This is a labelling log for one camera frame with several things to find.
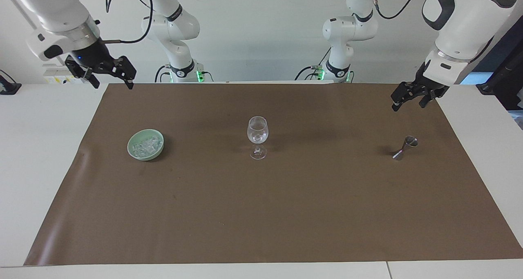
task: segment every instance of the metal jigger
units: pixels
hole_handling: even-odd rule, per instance
[[[418,146],[418,139],[414,136],[407,136],[405,137],[405,142],[403,143],[402,149],[398,150],[394,156],[392,156],[393,159],[400,161],[403,159],[403,153],[406,150],[409,150],[411,147]]]

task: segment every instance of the white wall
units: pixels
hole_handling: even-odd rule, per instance
[[[148,9],[138,0],[113,0],[109,14],[105,0],[81,0],[101,20],[103,39],[140,37],[140,23]],[[406,0],[380,0],[385,15],[396,13]],[[196,16],[201,34],[188,41],[191,52],[215,80],[292,80],[299,70],[318,63],[328,50],[322,36],[327,19],[348,15],[345,0],[180,0]],[[411,5],[394,20],[380,20],[377,37],[355,42],[355,82],[413,80],[416,69],[433,45],[437,32],[422,20],[424,0]],[[31,29],[6,0],[0,0],[0,67],[20,81],[42,83],[42,63],[29,52],[25,37]],[[506,29],[523,13],[523,2]],[[138,70],[136,82],[151,82],[157,68],[167,63],[155,43],[110,45],[114,57],[126,55]],[[99,76],[102,82],[114,82]]]

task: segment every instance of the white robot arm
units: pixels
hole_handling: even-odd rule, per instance
[[[329,59],[322,65],[325,80],[347,80],[354,54],[349,42],[372,39],[378,31],[373,0],[347,0],[347,7],[353,12],[351,16],[332,18],[323,24],[323,36],[332,46]]]
[[[100,38],[97,22],[80,0],[21,0],[38,16],[41,26],[28,38],[31,51],[42,60],[71,54],[65,60],[77,78],[95,88],[92,74],[110,74],[121,78],[132,89],[136,69],[124,56],[114,59]]]
[[[190,40],[200,34],[198,20],[178,0],[153,0],[157,14],[153,16],[147,37],[157,42],[167,54],[171,78],[174,82],[198,82],[203,79],[203,65],[191,57],[189,47],[182,40]],[[148,18],[142,22],[145,31]]]
[[[478,59],[511,15],[516,0],[425,0],[423,18],[439,31],[413,82],[402,82],[391,95],[392,108],[424,96],[420,106],[442,97],[467,65]]]

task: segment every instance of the brown table covering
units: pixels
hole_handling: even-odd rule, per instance
[[[437,102],[394,113],[395,87],[110,85],[25,264],[523,257]],[[146,128],[165,149],[140,162],[126,145]]]

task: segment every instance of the table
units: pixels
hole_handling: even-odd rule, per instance
[[[23,264],[105,88],[26,84],[16,96],[0,97],[0,139],[9,140],[0,156],[0,266]],[[438,101],[523,244],[523,132],[495,97],[474,86],[452,87]],[[519,278],[522,272],[523,260],[500,260],[0,268],[0,277]]]

